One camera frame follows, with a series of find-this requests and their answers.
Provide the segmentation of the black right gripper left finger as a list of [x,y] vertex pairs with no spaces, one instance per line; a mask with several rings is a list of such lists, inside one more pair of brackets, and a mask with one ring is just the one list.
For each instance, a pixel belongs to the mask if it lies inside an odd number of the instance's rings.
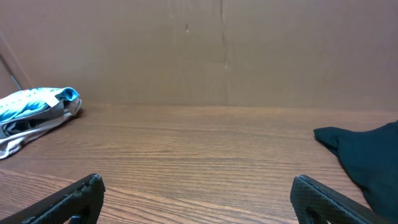
[[104,202],[102,177],[90,174],[1,220],[2,224],[96,224]]

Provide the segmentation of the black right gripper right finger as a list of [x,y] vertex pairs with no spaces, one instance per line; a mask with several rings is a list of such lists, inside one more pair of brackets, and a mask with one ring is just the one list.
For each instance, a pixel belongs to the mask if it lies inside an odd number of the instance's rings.
[[307,175],[294,178],[290,202],[300,224],[390,224],[374,211]]

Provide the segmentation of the black hydrogen logo shirt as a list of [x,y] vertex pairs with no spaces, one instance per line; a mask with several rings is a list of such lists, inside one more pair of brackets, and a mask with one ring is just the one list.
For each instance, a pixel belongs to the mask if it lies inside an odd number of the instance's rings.
[[334,154],[369,206],[397,223],[397,122],[370,131],[325,127],[315,139]]

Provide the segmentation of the white folded garment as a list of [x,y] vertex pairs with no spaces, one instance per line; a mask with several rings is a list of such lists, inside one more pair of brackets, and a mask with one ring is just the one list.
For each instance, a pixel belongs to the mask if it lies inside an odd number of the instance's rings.
[[28,131],[12,135],[5,139],[1,139],[1,159],[6,159],[9,156],[17,153],[25,144],[43,136],[51,129],[54,129],[72,119],[80,110],[80,107],[81,103],[75,109],[72,109],[70,112],[65,113],[61,117],[55,118],[52,121],[46,121]]

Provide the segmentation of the grey folded garment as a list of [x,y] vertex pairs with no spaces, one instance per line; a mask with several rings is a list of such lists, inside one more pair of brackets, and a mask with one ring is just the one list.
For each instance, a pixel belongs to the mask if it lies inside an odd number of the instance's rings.
[[46,121],[52,121],[55,118],[61,117],[65,113],[75,109],[80,103],[81,100],[79,98],[73,101],[61,100],[55,106],[49,107],[36,114],[24,115],[20,118],[3,121],[1,122],[1,139],[28,131]]

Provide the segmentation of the light blue printed t-shirt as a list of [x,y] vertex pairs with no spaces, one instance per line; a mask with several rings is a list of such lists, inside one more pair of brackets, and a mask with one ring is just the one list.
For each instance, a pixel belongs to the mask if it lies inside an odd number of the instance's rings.
[[36,114],[58,104],[62,100],[73,101],[80,94],[71,87],[39,87],[21,90],[1,98],[1,122]]

